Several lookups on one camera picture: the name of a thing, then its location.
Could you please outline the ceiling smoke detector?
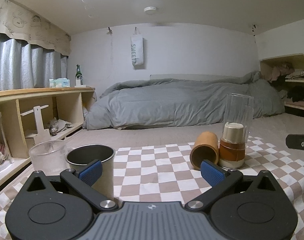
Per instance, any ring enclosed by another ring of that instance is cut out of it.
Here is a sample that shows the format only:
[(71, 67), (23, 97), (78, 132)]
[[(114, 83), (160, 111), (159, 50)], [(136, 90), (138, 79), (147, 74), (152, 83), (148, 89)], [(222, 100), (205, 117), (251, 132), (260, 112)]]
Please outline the ceiling smoke detector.
[(153, 15), (153, 14), (155, 14), (157, 11), (158, 11), (158, 8), (157, 8), (157, 7), (148, 6), (148, 7), (145, 7), (145, 8), (144, 8), (144, 12), (145, 12), (147, 15)]

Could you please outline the tissue pack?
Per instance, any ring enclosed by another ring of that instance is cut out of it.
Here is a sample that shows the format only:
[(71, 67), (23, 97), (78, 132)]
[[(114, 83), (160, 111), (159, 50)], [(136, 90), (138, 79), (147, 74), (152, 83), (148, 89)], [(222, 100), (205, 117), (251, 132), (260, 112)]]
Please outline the tissue pack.
[(49, 79), (50, 88), (68, 88), (70, 87), (70, 80), (67, 78)]

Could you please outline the white hanging sweet bag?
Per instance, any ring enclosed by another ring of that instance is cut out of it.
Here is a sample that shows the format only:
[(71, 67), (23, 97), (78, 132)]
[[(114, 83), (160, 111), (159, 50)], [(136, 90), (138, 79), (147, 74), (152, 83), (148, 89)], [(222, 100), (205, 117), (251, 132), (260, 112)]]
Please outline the white hanging sweet bag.
[(130, 38), (131, 41), (131, 63), (135, 69), (144, 65), (144, 38), (137, 27)]

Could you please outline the ribbed clear wine glass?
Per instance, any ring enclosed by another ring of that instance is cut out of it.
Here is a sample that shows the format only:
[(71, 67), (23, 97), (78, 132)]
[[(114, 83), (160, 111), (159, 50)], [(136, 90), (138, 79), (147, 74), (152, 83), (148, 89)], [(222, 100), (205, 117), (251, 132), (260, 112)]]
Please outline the ribbed clear wine glass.
[(69, 168), (67, 154), (67, 146), (63, 140), (42, 142), (29, 150), (34, 170), (43, 171), (46, 176), (59, 175), (61, 171)]

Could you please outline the beige patterned valance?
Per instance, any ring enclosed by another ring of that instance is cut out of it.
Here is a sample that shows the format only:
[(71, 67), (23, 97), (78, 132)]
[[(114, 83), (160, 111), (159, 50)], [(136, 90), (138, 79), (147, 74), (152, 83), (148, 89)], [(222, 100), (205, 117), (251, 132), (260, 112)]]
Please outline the beige patterned valance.
[(54, 50), (61, 55), (68, 56), (71, 53), (71, 37), (68, 33), (10, 0), (0, 0), (0, 34)]

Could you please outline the wooden low shelf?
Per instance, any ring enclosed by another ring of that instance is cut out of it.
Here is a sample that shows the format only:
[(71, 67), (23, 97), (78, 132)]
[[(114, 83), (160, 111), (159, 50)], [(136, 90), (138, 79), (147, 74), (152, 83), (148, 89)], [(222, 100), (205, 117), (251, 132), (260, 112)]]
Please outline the wooden low shelf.
[(48, 140), (65, 139), (81, 128), (84, 108), (95, 101), (95, 90), (34, 88), (0, 91), (0, 189), (27, 168), (29, 150)]

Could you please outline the white wooden stand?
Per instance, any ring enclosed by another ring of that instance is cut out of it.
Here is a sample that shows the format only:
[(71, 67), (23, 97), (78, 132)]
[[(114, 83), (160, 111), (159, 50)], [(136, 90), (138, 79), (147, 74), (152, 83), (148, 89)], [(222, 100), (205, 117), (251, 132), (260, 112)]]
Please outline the white wooden stand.
[(32, 130), (28, 130), (25, 133), (25, 139), (27, 140), (27, 145), (29, 148), (40, 144), (45, 141), (50, 141), (51, 136), (48, 129), (44, 128), (43, 119), (42, 119), (42, 109), (47, 108), (48, 105), (43, 106), (35, 106), (33, 109), (23, 112), (20, 116), (27, 116), (29, 114), (34, 114), (35, 124), (36, 124), (36, 132)]

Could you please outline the grey duvet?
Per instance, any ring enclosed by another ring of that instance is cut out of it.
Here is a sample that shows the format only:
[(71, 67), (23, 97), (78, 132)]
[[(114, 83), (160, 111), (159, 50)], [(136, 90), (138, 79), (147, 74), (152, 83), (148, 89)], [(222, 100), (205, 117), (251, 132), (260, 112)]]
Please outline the grey duvet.
[(215, 124), (223, 122), (228, 94), (252, 96), (254, 118), (284, 113), (279, 93), (259, 72), (211, 81), (132, 80), (109, 87), (85, 115), (83, 128)]

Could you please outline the checkered brown white cloth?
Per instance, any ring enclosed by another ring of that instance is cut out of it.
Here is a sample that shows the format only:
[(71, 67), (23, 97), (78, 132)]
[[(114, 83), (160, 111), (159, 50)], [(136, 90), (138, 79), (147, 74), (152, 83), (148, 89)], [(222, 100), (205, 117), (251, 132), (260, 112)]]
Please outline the checkered brown white cloth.
[[(192, 168), (193, 143), (123, 147), (114, 159), (114, 196), (118, 202), (186, 203), (210, 189), (200, 171)], [(248, 138), (241, 172), (256, 175), (269, 170), (298, 213), (294, 239), (304, 239), (304, 157), (295, 157), (260, 137)]]

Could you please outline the grey curtain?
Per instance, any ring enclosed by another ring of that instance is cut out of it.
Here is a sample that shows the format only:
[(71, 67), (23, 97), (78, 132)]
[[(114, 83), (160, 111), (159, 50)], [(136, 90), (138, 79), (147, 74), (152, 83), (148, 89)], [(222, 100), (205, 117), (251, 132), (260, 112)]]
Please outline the grey curtain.
[(0, 91), (44, 88), (67, 76), (67, 56), (0, 34)]

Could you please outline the brown and cream paper cup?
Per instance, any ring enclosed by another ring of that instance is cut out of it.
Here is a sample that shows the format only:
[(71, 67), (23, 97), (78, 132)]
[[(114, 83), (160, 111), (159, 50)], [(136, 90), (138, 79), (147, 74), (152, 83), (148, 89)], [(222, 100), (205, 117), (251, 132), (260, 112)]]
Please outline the brown and cream paper cup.
[(219, 165), (224, 168), (240, 168), (245, 162), (245, 148), (243, 124), (225, 123), (219, 145)]

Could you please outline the pile of clothes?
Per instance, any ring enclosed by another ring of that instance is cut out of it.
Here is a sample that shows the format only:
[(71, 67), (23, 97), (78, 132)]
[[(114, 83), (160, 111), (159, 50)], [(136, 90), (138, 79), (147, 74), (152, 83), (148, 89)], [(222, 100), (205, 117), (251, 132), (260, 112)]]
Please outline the pile of clothes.
[(285, 102), (304, 102), (304, 69), (281, 62), (271, 68), (267, 81), (279, 92)]

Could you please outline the crumpled cloth in shelf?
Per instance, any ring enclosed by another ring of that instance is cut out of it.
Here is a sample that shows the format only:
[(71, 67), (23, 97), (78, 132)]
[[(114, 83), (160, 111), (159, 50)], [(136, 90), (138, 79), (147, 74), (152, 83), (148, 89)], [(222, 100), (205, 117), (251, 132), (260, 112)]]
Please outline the crumpled cloth in shelf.
[(71, 122), (61, 120), (61, 119), (52, 119), (46, 124), (46, 128), (49, 130), (50, 136), (55, 136), (60, 132), (72, 128), (73, 124)]

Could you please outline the green glass bottle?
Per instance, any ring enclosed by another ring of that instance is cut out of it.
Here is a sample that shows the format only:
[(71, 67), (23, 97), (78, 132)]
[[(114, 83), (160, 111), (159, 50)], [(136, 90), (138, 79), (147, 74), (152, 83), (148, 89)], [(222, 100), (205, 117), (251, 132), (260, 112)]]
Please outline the green glass bottle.
[(83, 74), (81, 73), (80, 65), (76, 65), (76, 86), (82, 86), (83, 85)]

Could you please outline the olive metal cup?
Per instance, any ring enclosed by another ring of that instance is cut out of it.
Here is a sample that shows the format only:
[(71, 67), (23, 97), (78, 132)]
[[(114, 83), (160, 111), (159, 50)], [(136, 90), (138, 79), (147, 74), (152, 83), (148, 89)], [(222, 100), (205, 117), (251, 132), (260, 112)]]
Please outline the olive metal cup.
[(76, 177), (93, 189), (114, 199), (113, 159), (115, 150), (106, 145), (85, 145), (70, 151), (66, 160)]

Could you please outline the orange bamboo cup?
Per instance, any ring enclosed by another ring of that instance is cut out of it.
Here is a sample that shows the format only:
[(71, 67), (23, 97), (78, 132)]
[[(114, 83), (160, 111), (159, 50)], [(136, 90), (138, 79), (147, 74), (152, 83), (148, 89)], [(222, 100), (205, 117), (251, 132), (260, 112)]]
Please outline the orange bamboo cup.
[(214, 164), (219, 162), (219, 141), (213, 132), (202, 132), (196, 139), (190, 153), (190, 162), (194, 169), (200, 170), (201, 163), (209, 160)]

